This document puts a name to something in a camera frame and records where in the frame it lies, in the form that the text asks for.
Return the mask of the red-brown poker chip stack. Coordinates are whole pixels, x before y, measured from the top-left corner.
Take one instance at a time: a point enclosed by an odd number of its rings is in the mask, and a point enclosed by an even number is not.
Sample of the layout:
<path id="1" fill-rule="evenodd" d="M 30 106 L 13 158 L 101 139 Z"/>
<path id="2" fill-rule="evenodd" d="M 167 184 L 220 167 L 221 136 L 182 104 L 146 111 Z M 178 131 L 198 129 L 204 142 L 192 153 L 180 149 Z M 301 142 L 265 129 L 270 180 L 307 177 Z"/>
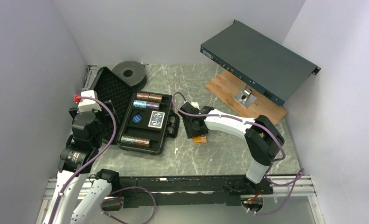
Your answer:
<path id="1" fill-rule="evenodd" d="M 148 99 L 149 99 L 150 101 L 160 103 L 160 102 L 162 102 L 162 100 L 163 100 L 163 96 L 162 96 L 162 95 L 158 95 L 158 94 L 151 94 L 151 93 L 150 93 L 150 94 L 149 94 Z"/>

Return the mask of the blue dealer button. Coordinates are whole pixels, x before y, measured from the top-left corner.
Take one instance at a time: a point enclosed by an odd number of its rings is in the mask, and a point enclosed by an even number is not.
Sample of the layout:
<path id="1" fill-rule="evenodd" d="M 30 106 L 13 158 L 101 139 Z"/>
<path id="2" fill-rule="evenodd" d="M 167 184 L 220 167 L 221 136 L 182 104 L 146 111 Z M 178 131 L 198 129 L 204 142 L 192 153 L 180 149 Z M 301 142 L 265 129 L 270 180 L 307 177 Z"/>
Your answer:
<path id="1" fill-rule="evenodd" d="M 142 115 L 140 115 L 140 114 L 135 114 L 135 115 L 133 115 L 133 117 L 132 117 L 132 121 L 133 121 L 133 123 L 134 123 L 134 124 L 138 124 L 138 123 L 140 123 L 142 120 L 143 120 L 143 116 L 142 116 Z"/>

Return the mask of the black poker set case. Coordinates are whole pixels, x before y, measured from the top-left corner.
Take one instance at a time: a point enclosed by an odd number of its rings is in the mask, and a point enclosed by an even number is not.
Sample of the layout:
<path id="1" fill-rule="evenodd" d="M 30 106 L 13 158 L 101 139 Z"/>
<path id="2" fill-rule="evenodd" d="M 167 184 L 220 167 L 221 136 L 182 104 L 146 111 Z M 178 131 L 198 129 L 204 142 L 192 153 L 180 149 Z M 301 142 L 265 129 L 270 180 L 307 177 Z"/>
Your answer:
<path id="1" fill-rule="evenodd" d="M 102 67 L 96 73 L 96 78 L 90 86 L 91 90 L 97 93 L 97 98 L 105 103 L 112 103 L 113 113 L 116 116 L 117 134 L 114 142 L 119 148 L 128 151 L 137 151 L 147 154 L 159 155 L 162 152 L 165 138 L 176 138 L 178 135 L 179 116 L 173 111 L 172 95 L 153 93 L 163 96 L 160 102 L 160 109 L 156 111 L 164 112 L 165 117 L 161 129 L 148 127 L 152 109 L 133 107 L 136 94 L 132 87 L 113 74 L 107 68 Z M 135 114 L 143 116 L 143 120 L 134 124 L 132 117 Z M 150 140 L 150 147 L 140 147 L 137 145 L 121 144 L 122 136 L 132 136 Z"/>

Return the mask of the purple poker chip stack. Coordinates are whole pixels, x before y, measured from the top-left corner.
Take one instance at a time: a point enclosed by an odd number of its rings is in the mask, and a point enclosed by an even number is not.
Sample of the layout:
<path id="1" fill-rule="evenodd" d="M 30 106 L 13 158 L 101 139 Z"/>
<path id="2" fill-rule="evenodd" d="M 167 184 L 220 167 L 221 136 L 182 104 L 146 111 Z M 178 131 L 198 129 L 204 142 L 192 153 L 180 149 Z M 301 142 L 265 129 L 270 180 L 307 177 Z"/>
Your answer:
<path id="1" fill-rule="evenodd" d="M 152 109 L 152 110 L 159 110 L 160 104 L 155 102 L 146 102 L 146 108 Z"/>

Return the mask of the dark brown poker chip stack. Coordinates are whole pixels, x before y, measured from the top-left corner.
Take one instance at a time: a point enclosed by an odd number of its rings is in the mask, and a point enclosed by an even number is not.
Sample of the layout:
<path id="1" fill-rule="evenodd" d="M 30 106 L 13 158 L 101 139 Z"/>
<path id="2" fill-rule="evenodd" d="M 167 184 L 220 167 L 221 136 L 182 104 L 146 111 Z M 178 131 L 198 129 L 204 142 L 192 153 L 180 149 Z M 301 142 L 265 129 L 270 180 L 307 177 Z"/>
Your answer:
<path id="1" fill-rule="evenodd" d="M 144 138 L 135 138 L 134 144 L 140 147 L 150 147 L 150 140 Z"/>

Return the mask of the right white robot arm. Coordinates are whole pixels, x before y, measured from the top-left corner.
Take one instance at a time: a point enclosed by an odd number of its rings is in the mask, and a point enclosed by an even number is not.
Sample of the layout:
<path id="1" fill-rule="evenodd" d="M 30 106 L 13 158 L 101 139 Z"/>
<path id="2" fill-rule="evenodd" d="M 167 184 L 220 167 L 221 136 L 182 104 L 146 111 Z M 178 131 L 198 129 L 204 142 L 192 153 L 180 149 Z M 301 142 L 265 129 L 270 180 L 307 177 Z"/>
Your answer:
<path id="1" fill-rule="evenodd" d="M 244 189 L 250 194 L 261 189 L 262 179 L 275 161 L 283 160 L 285 140 L 265 115 L 243 118 L 221 112 L 213 107 L 197 109 L 186 102 L 178 113 L 182 116 L 188 137 L 220 131 L 246 141 L 253 161 L 246 172 Z"/>

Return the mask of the grey-green poker chip stack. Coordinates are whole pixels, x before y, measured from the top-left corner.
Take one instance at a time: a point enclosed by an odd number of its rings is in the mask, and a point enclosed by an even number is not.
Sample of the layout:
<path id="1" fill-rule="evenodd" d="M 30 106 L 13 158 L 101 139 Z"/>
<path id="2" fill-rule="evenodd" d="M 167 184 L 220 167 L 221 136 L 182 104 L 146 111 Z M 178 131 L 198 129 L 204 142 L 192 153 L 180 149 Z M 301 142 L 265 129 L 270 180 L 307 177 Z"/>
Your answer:
<path id="1" fill-rule="evenodd" d="M 136 138 L 132 136 L 122 136 L 120 139 L 120 143 L 126 145 L 135 145 Z"/>

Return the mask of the red yellow card box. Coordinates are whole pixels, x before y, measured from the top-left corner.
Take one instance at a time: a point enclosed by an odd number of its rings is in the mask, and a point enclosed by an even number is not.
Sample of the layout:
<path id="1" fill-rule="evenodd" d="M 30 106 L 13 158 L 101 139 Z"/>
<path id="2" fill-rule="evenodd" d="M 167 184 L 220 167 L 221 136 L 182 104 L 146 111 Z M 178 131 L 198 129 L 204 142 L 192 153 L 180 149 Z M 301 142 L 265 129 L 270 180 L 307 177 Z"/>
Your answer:
<path id="1" fill-rule="evenodd" d="M 194 144 L 206 144 L 208 142 L 206 135 L 201 135 L 201 136 L 193 137 L 192 140 L 193 140 L 193 143 Z"/>

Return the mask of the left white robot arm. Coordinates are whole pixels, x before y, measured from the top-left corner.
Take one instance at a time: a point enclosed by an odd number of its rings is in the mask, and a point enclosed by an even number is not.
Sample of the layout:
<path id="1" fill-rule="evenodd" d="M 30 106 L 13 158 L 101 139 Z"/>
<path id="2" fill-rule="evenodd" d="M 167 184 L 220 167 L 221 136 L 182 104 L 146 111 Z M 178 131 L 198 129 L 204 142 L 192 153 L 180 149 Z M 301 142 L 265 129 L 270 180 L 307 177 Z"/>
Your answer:
<path id="1" fill-rule="evenodd" d="M 92 164 L 99 154 L 105 125 L 116 124 L 108 107 L 98 111 L 72 108 L 72 135 L 61 152 L 57 182 L 44 224 L 85 224 L 106 196 L 116 195 L 121 188 L 119 173 L 102 169 L 97 172 L 90 190 L 81 202 L 79 193 L 88 179 Z"/>

